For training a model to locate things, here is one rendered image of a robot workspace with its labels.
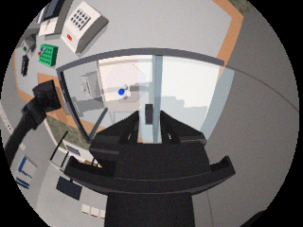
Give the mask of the green tube rack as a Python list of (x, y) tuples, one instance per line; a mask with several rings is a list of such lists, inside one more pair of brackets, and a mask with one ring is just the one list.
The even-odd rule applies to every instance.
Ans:
[(43, 54), (39, 55), (39, 62), (50, 67), (54, 66), (56, 64), (58, 46), (41, 44), (40, 52), (41, 48), (45, 48), (45, 50), (43, 51)]

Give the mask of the light grey bench mat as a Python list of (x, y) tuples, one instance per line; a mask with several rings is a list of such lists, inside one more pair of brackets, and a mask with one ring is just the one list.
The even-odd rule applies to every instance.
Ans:
[[(61, 36), (64, 23), (82, 1), (109, 21), (80, 53), (74, 53)], [(40, 24), (35, 33), (36, 47), (32, 52), (31, 49), (27, 52), (27, 74), (23, 78), (19, 68), (25, 53), (21, 47), (15, 49), (17, 85), (20, 87), (24, 84), (18, 89), (24, 89), (23, 92), (34, 97), (32, 88), (39, 84), (38, 73), (57, 77), (56, 68), (66, 63), (120, 49), (170, 48), (216, 58), (231, 20), (232, 17), (212, 0), (73, 0), (61, 33), (39, 36)], [(39, 62), (41, 44), (58, 46), (54, 66)]]

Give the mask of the white block with grey holes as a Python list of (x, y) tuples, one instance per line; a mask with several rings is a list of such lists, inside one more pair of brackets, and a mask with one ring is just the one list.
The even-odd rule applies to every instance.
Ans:
[(80, 53), (108, 21), (95, 8), (82, 1), (65, 22), (61, 38), (74, 53)]

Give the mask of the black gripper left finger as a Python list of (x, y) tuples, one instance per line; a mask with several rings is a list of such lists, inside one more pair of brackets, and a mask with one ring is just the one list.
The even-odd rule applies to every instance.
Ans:
[(135, 111), (127, 118), (115, 123), (114, 125), (102, 131), (97, 132), (93, 141), (98, 140), (107, 142), (118, 142), (119, 144), (137, 144), (138, 131), (139, 111)]

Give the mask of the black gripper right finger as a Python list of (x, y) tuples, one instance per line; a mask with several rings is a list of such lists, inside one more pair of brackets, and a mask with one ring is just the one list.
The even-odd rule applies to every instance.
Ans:
[(164, 111), (160, 111), (160, 131), (162, 145), (201, 142), (205, 147), (206, 144), (206, 139), (202, 132), (171, 117)]

